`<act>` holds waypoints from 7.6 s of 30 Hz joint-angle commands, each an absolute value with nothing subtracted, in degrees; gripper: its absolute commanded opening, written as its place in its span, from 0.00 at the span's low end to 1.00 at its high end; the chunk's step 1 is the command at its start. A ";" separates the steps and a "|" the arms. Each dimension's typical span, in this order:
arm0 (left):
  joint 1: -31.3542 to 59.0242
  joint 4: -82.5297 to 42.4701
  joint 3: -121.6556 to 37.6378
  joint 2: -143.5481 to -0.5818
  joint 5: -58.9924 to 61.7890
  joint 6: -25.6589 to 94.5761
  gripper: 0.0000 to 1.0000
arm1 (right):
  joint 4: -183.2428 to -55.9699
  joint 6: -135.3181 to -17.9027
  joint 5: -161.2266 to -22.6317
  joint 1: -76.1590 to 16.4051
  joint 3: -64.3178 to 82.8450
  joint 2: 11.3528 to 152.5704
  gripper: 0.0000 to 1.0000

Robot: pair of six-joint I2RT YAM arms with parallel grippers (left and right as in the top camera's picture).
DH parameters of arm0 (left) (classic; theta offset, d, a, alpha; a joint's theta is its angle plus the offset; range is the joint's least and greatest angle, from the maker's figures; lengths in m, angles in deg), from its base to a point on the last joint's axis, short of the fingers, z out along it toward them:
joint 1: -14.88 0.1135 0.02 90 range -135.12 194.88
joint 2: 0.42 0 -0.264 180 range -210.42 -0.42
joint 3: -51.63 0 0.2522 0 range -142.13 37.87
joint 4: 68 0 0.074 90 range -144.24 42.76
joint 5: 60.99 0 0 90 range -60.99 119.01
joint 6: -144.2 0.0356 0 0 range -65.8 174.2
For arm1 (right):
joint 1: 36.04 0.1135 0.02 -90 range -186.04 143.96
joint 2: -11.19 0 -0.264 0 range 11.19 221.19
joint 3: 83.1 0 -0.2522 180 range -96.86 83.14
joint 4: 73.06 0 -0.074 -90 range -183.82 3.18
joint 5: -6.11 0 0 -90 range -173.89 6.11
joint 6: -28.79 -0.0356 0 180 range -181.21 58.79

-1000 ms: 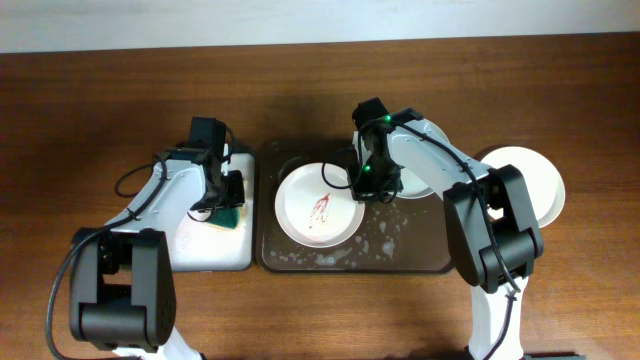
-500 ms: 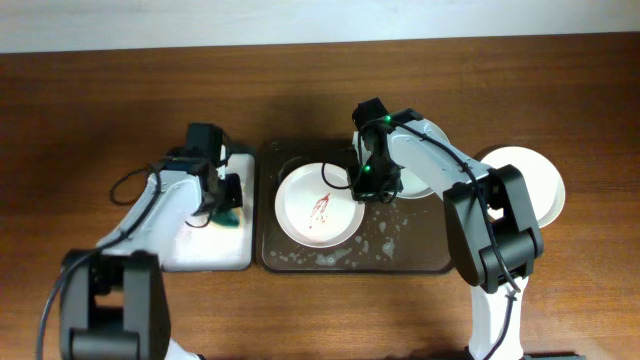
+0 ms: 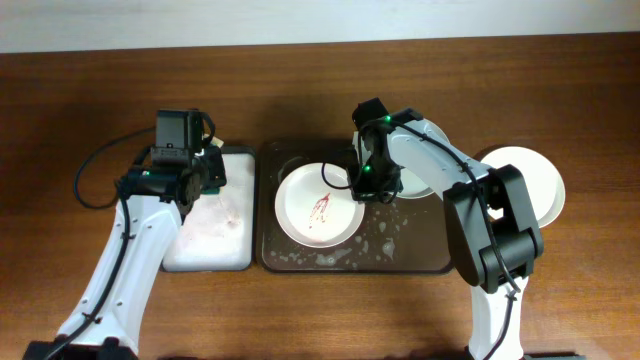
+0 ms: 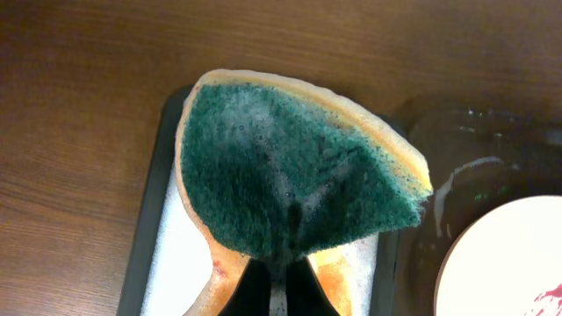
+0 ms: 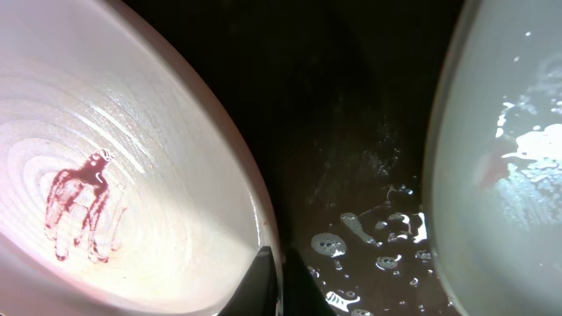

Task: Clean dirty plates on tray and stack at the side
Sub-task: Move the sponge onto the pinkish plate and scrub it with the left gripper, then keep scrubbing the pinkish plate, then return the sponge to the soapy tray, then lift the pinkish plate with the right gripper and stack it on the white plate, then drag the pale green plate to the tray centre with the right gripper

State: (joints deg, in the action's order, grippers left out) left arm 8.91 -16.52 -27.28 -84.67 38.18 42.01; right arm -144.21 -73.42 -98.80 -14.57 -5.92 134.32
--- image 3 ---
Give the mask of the pale blue-grey plate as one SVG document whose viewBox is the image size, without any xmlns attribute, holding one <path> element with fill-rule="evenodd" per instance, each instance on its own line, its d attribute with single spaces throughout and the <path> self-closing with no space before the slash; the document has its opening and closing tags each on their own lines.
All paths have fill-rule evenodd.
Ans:
<svg viewBox="0 0 640 360">
<path fill-rule="evenodd" d="M 429 129 L 445 142 L 449 143 L 449 139 L 444 131 L 435 123 L 427 121 Z M 434 191 L 425 184 L 417 175 L 412 173 L 408 168 L 401 169 L 401 181 L 403 190 L 398 194 L 401 199 L 420 199 L 430 196 Z"/>
</svg>

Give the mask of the white plate red stain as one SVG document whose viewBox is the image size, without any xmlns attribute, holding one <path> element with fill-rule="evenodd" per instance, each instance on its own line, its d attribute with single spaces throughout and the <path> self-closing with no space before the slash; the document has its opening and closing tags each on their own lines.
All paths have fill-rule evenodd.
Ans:
<svg viewBox="0 0 640 360">
<path fill-rule="evenodd" d="M 346 171 L 333 164 L 309 163 L 288 174 L 274 204 L 284 233 L 311 248 L 333 247 L 354 235 L 365 206 L 352 199 L 346 183 Z"/>
</svg>

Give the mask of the white-green plate red stain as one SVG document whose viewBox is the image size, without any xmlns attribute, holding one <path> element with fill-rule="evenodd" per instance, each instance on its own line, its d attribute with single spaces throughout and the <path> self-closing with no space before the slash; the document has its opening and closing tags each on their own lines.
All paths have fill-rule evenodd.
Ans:
<svg viewBox="0 0 640 360">
<path fill-rule="evenodd" d="M 553 163 L 525 147 L 505 146 L 488 152 L 481 162 L 494 168 L 515 166 L 523 175 L 540 228 L 554 222 L 566 201 L 564 181 Z"/>
</svg>

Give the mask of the green yellow scrub sponge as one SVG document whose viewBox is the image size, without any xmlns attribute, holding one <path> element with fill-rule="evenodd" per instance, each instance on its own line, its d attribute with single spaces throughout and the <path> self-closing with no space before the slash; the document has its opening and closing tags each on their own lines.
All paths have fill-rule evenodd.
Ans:
<svg viewBox="0 0 640 360">
<path fill-rule="evenodd" d="M 220 186 L 203 185 L 201 187 L 202 195 L 217 195 L 220 193 Z"/>
</svg>

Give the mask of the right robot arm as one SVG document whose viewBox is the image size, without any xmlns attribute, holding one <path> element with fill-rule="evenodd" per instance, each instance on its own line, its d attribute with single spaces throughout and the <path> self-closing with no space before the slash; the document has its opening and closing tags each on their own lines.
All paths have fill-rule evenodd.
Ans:
<svg viewBox="0 0 640 360">
<path fill-rule="evenodd" d="M 357 163 L 348 187 L 357 202 L 389 204 L 408 169 L 443 205 L 448 252 L 472 293 L 473 359 L 522 359 L 523 291 L 544 249 L 522 173 L 474 160 L 435 134 L 412 109 L 391 114 L 377 100 L 352 114 Z"/>
</svg>

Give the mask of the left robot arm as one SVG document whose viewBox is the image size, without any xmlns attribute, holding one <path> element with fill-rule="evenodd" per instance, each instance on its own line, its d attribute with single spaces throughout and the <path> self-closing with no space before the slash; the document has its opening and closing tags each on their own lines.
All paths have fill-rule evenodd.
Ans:
<svg viewBox="0 0 640 360">
<path fill-rule="evenodd" d="M 155 278 L 186 216 L 203 194 L 226 183 L 222 153 L 146 147 L 116 183 L 112 230 L 91 280 L 54 340 L 33 341 L 27 359 L 136 359 Z"/>
</svg>

